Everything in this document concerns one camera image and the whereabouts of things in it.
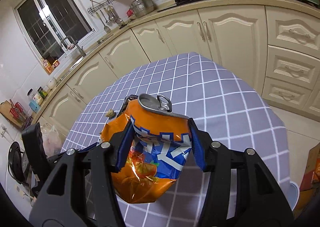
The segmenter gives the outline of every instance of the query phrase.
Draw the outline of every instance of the plastic bag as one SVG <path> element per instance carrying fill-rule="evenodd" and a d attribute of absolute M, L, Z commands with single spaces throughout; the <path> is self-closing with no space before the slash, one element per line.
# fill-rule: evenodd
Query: plastic bag
<path fill-rule="evenodd" d="M 155 202 L 179 177 L 191 150 L 188 120 L 144 110 L 129 101 L 123 114 L 105 125 L 102 141 L 123 131 L 131 120 L 135 138 L 125 166 L 112 173 L 117 194 L 127 203 Z"/>
<path fill-rule="evenodd" d="M 59 132 L 54 126 L 49 128 L 47 124 L 45 127 L 41 127 L 43 148 L 48 157 L 59 154 L 62 148 L 62 143 L 59 138 Z"/>

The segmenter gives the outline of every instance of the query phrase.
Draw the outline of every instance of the pull tab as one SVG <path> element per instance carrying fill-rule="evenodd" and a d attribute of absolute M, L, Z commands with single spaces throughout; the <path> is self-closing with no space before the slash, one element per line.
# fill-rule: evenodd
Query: pull tab
<path fill-rule="evenodd" d="M 160 103 L 160 109 L 165 110 L 167 112 L 172 112 L 172 103 L 169 98 L 165 97 L 162 94 L 157 96 L 157 99 Z"/>

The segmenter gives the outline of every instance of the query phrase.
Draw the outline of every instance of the tablecloth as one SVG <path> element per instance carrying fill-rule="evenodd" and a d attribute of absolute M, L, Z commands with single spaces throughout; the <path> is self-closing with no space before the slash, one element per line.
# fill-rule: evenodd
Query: tablecloth
<path fill-rule="evenodd" d="M 172 111 L 192 117 L 229 149 L 254 148 L 286 194 L 289 188 L 289 151 L 286 128 L 262 98 L 240 78 L 194 52 L 176 55 L 134 69 L 94 97 L 70 130 L 62 151 L 83 149 L 98 141 L 109 109 L 118 112 L 130 94 L 163 94 Z M 232 171 L 228 218 L 234 215 L 236 172 Z M 209 173 L 193 156 L 177 182 L 155 203 L 127 204 L 118 198 L 128 227 L 194 226 L 202 210 Z M 90 178 L 86 180 L 89 217 L 94 218 Z"/>

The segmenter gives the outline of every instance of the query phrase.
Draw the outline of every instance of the tile floor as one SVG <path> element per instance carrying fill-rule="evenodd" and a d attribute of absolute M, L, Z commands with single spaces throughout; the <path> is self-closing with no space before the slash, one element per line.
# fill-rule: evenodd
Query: tile floor
<path fill-rule="evenodd" d="M 320 122 L 283 109 L 271 108 L 287 128 L 290 177 L 300 186 L 309 150 L 320 142 Z"/>

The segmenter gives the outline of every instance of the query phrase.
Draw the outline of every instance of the faucet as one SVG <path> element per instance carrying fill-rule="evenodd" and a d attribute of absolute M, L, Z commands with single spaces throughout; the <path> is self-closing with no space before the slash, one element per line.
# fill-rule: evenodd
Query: faucet
<path fill-rule="evenodd" d="M 72 41 L 71 43 L 73 43 L 73 44 L 76 45 L 76 47 L 78 48 L 80 54 L 81 54 L 83 57 L 86 56 L 85 52 L 83 51 L 83 47 L 80 48 L 79 45 L 78 45 L 78 40 L 75 41 L 72 36 L 66 36 L 64 39 L 62 39 L 62 40 L 60 41 L 60 46 L 61 46 L 61 47 L 63 47 L 62 42 L 65 41 L 66 39 L 69 39 L 70 41 Z"/>

